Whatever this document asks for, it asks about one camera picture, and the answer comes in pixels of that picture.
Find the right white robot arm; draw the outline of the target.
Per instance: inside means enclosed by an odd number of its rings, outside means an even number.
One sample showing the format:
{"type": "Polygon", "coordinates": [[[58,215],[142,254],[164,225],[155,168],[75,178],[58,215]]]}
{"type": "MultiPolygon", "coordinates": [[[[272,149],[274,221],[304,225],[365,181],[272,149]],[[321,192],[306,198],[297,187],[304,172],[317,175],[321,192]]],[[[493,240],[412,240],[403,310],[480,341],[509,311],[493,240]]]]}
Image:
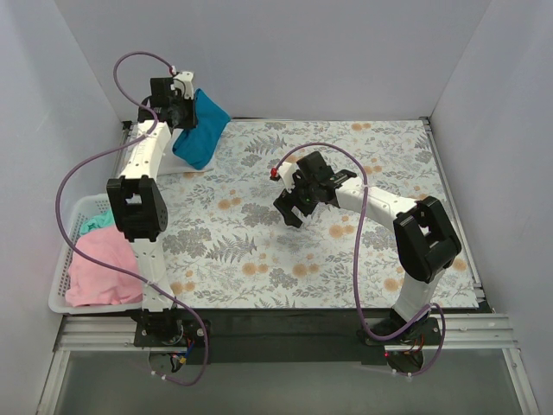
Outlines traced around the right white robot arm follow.
{"type": "Polygon", "coordinates": [[[357,213],[360,224],[372,220],[394,235],[404,284],[390,316],[377,326],[363,327],[371,339],[395,340],[426,319],[439,279],[461,252],[460,239],[438,199],[417,201],[371,187],[365,172],[335,172],[318,151],[296,163],[280,161],[270,179],[283,183],[274,206],[288,226],[301,227],[302,217],[324,203],[357,213]]]}

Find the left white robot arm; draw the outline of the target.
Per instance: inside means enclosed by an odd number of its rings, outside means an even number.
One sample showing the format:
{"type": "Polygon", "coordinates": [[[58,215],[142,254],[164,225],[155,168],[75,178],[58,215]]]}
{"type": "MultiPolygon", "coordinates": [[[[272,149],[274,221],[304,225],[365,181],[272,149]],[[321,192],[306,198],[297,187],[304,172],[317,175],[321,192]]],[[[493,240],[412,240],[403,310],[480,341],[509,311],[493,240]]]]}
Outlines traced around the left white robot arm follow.
{"type": "Polygon", "coordinates": [[[137,321],[143,334],[164,345],[181,341],[184,333],[176,304],[169,292],[161,235],[168,225],[168,210],[156,178],[165,154],[172,149],[173,131],[197,125],[194,74],[152,78],[150,96],[138,111],[134,128],[140,140],[119,177],[106,185],[116,226],[130,242],[143,282],[142,310],[137,321]]]}

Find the teal blue t shirt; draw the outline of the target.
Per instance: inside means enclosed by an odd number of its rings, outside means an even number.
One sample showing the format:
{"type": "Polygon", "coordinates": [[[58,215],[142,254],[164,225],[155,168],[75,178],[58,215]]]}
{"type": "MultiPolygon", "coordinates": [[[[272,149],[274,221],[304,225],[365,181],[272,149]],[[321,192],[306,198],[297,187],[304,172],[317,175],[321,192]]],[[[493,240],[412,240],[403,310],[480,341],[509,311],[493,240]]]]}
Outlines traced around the teal blue t shirt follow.
{"type": "Polygon", "coordinates": [[[231,117],[201,89],[194,95],[197,125],[183,131],[173,144],[173,154],[196,170],[212,160],[219,139],[231,117]]]}

